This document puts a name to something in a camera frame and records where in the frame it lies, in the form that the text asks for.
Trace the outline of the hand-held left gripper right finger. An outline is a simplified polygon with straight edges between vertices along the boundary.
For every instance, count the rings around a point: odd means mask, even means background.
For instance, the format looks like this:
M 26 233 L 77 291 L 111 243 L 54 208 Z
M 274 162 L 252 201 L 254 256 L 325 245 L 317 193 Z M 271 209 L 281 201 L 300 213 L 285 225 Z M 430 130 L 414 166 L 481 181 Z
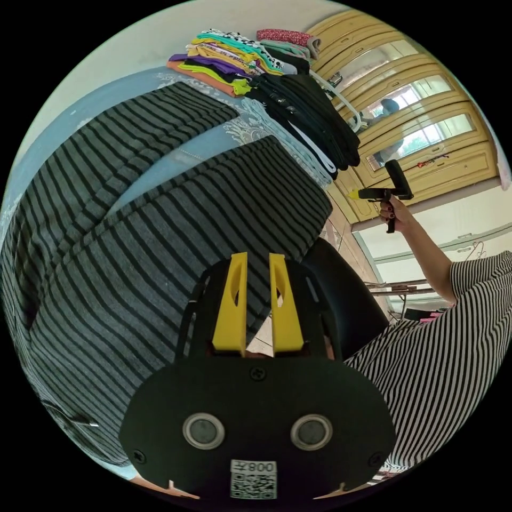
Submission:
M 303 336 L 285 257 L 269 255 L 272 342 L 274 357 L 299 352 Z

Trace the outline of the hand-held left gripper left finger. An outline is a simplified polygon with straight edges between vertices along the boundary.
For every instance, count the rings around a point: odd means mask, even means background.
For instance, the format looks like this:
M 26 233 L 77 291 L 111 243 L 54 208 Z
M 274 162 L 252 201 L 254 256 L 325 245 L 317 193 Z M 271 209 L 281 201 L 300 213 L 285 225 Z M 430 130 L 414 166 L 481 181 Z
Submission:
M 247 253 L 231 255 L 212 344 L 216 353 L 245 357 L 247 315 Z

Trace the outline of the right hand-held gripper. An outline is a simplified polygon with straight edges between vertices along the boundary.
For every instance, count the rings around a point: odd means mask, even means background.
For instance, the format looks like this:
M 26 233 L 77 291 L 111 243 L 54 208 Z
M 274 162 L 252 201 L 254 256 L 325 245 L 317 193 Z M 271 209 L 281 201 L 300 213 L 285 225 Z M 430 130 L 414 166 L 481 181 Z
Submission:
M 364 188 L 358 191 L 351 191 L 348 194 L 350 199 L 361 199 L 368 202 L 384 202 L 390 203 L 392 196 L 398 197 L 400 193 L 399 188 Z M 395 232 L 395 217 L 390 218 L 387 221 L 387 233 L 392 234 Z

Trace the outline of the person's right hand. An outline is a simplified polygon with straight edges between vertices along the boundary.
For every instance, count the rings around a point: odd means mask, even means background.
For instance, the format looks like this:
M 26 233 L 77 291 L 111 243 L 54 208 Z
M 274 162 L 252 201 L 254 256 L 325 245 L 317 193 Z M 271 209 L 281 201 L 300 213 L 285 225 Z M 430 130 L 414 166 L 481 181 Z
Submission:
M 405 234 L 415 224 L 413 214 L 396 196 L 391 196 L 388 201 L 380 202 L 380 219 L 388 227 L 394 223 L 395 232 L 402 234 Z

